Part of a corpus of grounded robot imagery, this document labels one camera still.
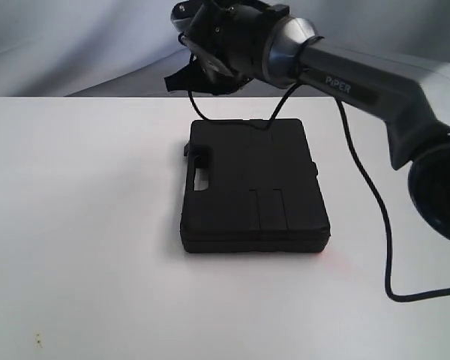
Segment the piper logo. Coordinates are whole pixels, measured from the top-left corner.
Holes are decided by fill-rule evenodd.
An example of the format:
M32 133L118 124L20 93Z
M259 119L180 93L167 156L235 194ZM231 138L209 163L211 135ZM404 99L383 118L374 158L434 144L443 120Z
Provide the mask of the piper logo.
M346 82L343 82L340 79L334 79L331 76L327 76L325 78L325 84L332 88L336 88L336 89L340 90L341 92L346 92L347 94L349 94L350 90L352 89L352 86L350 86Z

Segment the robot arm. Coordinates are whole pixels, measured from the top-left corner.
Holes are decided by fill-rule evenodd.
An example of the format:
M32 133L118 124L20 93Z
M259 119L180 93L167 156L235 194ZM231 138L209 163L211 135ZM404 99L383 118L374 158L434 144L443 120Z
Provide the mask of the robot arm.
M195 73L189 67L166 80L169 90L195 86L219 95L251 79L282 89L301 82L382 119L391 166L398 170L413 161L415 207L450 239L450 64L347 49L319 37L286 5L236 2L175 6L172 22L197 60Z

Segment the black plastic case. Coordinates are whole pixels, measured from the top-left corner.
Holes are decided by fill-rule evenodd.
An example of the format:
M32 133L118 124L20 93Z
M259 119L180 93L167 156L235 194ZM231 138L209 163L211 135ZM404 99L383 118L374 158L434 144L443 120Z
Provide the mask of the black plastic case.
M250 120L265 126L263 120ZM191 253L320 252L329 218L302 122L191 125L180 234ZM208 188L194 190L197 168Z

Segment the white table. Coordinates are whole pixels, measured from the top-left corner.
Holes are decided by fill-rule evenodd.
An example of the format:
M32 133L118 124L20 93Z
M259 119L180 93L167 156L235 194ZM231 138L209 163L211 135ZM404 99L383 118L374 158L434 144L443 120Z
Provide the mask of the white table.
M278 99L198 101L249 119ZM395 291L450 286L450 241L390 167L383 123L348 113L390 211ZM450 298L386 298L382 219L334 102L281 115L303 119L327 248L203 256L179 238L186 99L0 98L0 359L450 359Z

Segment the white tabletop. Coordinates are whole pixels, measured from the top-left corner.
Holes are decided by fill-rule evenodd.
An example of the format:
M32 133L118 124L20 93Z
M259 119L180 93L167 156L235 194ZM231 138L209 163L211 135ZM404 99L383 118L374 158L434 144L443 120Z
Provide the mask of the white tabletop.
M249 119L278 99L198 101ZM395 291L450 286L450 241L414 209L408 167L390 167L383 123L347 111L391 215ZM450 359L450 298L386 298L382 219L333 100L293 98L281 115L304 122L328 246L190 255L187 99L0 98L0 359Z

